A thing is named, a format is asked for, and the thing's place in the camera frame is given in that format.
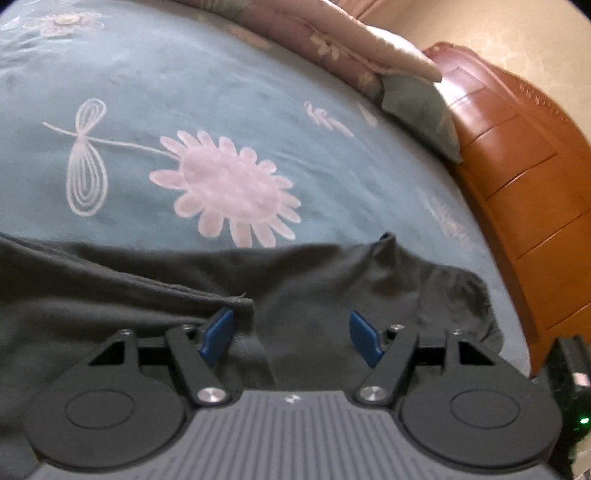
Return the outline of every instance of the blue bedsheet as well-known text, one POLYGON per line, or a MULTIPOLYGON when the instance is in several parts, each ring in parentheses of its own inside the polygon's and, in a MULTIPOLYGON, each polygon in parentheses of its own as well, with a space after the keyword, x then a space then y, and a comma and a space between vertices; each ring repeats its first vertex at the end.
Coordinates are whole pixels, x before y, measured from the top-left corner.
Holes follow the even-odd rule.
POLYGON ((488 246, 440 160, 349 86, 169 1, 20 0, 0 17, 0 231, 136 249, 371 242, 385 231, 488 284, 488 246))

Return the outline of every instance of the circular pad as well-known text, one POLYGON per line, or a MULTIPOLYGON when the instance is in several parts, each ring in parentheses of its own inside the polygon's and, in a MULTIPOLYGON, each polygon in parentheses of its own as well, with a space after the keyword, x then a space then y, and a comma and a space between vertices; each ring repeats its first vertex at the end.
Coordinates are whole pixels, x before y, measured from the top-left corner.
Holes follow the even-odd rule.
POLYGON ((29 406, 25 432, 67 469, 113 469, 148 457, 184 421, 178 395, 139 372, 93 366, 60 378, 29 406))
POLYGON ((83 429, 113 428, 134 413, 134 399, 123 392, 94 390, 72 398, 66 407, 66 415, 83 429))
POLYGON ((477 429, 500 429, 519 415, 519 405, 507 395, 491 390, 470 390, 452 400, 452 413, 477 429))
POLYGON ((561 430, 552 397, 519 373, 495 367, 459 368, 417 387, 404 399, 401 419, 422 447, 468 469, 544 458, 561 430))

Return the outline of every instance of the wooden bed frame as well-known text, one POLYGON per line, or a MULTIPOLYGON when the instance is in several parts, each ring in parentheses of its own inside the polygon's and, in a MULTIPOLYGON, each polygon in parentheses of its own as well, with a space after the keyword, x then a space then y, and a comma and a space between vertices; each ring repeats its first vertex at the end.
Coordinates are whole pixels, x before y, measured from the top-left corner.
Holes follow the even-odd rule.
POLYGON ((466 47, 426 50, 444 74, 464 163, 449 169, 490 244, 530 349, 591 341, 591 146, 548 96, 466 47))

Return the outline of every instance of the metal screw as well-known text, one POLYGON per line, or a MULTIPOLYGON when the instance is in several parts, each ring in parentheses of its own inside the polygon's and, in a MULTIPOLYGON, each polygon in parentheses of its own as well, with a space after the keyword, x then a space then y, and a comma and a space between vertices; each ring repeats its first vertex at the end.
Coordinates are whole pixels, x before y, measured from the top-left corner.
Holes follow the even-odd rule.
POLYGON ((372 387, 363 387, 359 391, 359 395, 365 401, 377 402, 377 401, 386 400, 386 398, 388 397, 388 392, 386 391, 385 388, 378 387, 378 386, 374 385, 372 387))
POLYGON ((215 405, 216 403, 223 402, 226 399, 226 396, 228 396, 226 392, 224 392, 221 388, 216 387, 202 388, 197 393, 197 398, 203 403, 207 403, 209 405, 215 405))
POLYGON ((301 397, 299 395, 289 395, 288 397, 285 398, 285 401, 287 403, 291 403, 292 405, 295 405, 296 403, 301 402, 301 397))

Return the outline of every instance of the round bolt head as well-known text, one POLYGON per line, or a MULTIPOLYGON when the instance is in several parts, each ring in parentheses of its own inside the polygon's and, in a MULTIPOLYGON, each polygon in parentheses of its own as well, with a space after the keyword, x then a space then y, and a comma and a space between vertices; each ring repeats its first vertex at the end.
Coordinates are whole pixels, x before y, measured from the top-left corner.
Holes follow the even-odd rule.
POLYGON ((197 398, 208 405, 215 405, 223 402, 228 394, 221 388, 207 387, 199 390, 197 398))
POLYGON ((388 397, 388 392, 385 388, 374 385, 372 387, 363 387, 359 391, 359 396, 363 398, 365 401, 377 402, 386 400, 386 398, 388 397))

